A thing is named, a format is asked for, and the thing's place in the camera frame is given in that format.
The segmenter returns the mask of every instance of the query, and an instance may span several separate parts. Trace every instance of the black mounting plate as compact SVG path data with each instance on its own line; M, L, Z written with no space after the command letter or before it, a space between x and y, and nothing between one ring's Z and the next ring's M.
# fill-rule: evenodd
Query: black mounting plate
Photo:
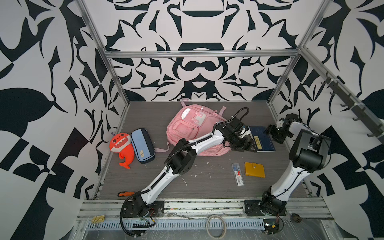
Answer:
M139 213L139 207L138 204L135 201L128 201L123 205L123 212L122 216L124 218L126 217L137 217ZM148 215L146 217L156 217L159 212L164 213L164 201L155 201L152 204L149 204L147 206L149 208L149 213L152 213L151 215Z
M265 214L261 211L259 202L261 200L244 200L245 205L245 213L250 216L265 216ZM279 213L279 216L285 216L285 212L287 209L284 207L283 211Z

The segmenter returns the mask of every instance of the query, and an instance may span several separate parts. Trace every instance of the navy blue notebook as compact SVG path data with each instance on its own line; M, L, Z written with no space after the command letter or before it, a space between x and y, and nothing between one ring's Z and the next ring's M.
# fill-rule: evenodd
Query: navy blue notebook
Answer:
M269 135L265 135L263 132L266 127L249 126L255 143L256 150L258 152L274 152L276 151Z

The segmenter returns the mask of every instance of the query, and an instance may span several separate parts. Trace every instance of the red shark plush toy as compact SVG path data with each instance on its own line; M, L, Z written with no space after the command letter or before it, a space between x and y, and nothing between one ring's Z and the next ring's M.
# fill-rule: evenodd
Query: red shark plush toy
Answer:
M125 158L125 162L119 163L120 166L130 169L129 165L135 158L135 151L131 143L131 136L126 133L119 133L112 138L109 143L112 152L118 152L120 159Z

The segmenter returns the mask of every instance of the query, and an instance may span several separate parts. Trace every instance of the yellow leather notebook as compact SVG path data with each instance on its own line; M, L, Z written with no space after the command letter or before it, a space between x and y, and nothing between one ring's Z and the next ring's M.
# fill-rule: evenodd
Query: yellow leather notebook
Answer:
M264 166L254 162L246 162L245 175L265 178Z

